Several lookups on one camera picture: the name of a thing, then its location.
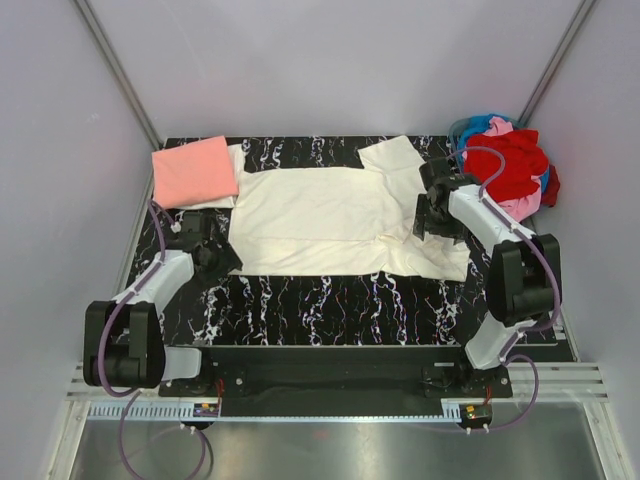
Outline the cream white t shirt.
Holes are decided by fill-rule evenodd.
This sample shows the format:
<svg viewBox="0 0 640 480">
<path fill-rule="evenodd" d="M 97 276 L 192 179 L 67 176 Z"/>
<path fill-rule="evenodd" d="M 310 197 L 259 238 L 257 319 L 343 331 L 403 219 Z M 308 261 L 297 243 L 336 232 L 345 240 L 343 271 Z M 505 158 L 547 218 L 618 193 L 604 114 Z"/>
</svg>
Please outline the cream white t shirt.
<svg viewBox="0 0 640 480">
<path fill-rule="evenodd" d="M 244 173 L 228 240 L 244 275 L 379 272 L 463 282 L 470 251 L 412 228 L 424 159 L 398 136 L 362 148 L 362 166 Z"/>
</svg>

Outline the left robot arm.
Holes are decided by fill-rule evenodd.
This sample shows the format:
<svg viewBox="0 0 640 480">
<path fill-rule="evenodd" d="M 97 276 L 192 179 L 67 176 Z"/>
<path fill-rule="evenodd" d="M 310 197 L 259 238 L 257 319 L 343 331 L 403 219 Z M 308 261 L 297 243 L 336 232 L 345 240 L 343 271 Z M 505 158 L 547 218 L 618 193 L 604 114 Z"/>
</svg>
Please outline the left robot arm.
<svg viewBox="0 0 640 480">
<path fill-rule="evenodd" d="M 196 396 L 215 386 L 216 372 L 196 348 L 167 347 L 160 316 L 179 290 L 203 290 L 221 283 L 242 262 L 212 219 L 183 214 L 179 230 L 161 240 L 161 250 L 141 277 L 108 301 L 94 301 L 85 313 L 83 378 L 118 396 L 180 379 Z"/>
</svg>

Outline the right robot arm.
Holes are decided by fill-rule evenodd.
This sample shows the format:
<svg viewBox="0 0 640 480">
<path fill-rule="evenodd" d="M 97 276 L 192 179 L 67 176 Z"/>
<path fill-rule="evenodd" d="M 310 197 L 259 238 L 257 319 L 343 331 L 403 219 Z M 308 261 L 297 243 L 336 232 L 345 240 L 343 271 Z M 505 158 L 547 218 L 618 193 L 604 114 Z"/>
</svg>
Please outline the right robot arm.
<svg viewBox="0 0 640 480">
<path fill-rule="evenodd" d="M 447 158 L 426 162 L 419 173 L 425 190 L 417 198 L 414 235 L 471 235 L 490 257 L 487 314 L 442 380 L 472 397 L 495 381 L 522 337 L 554 326 L 562 303 L 560 245 L 508 215 L 472 175 L 452 173 Z"/>
</svg>

